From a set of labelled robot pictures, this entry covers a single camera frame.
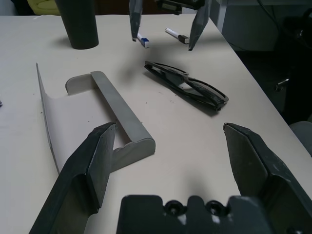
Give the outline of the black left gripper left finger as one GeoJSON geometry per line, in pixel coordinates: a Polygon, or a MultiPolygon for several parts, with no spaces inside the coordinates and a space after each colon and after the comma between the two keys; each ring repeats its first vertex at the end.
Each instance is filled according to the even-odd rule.
{"type": "Polygon", "coordinates": [[[82,234],[102,207],[117,125],[96,127],[65,162],[30,233],[82,234]]]}

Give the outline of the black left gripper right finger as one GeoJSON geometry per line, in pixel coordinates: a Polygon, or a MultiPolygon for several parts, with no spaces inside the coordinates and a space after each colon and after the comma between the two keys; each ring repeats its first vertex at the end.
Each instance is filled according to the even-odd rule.
{"type": "Polygon", "coordinates": [[[277,234],[310,234],[312,201],[286,164],[252,130],[233,123],[223,130],[240,194],[261,201],[277,234]]]}

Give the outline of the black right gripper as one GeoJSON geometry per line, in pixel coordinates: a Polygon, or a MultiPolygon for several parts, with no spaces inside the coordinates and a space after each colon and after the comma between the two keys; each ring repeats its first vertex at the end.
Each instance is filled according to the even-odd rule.
{"type": "MultiPolygon", "coordinates": [[[[189,51],[193,50],[209,21],[209,7],[203,7],[205,2],[205,0],[156,0],[158,8],[164,9],[173,14],[181,14],[182,8],[198,10],[190,31],[189,51]]],[[[136,41],[137,39],[142,10],[143,0],[129,0],[129,17],[132,41],[136,41]]]]}

